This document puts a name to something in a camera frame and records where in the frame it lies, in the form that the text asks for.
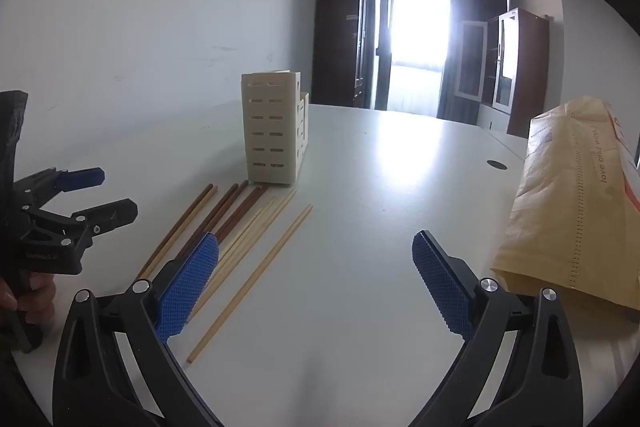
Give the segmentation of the person's left hand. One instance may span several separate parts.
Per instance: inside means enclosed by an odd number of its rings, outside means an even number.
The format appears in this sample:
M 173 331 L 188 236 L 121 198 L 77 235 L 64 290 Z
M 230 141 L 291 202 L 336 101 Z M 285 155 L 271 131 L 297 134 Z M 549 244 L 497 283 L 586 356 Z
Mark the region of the person's left hand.
M 26 321 L 41 325 L 50 322 L 55 314 L 56 286 L 52 274 L 34 273 L 29 277 L 29 291 L 16 298 L 5 280 L 1 280 L 1 308 L 26 313 Z

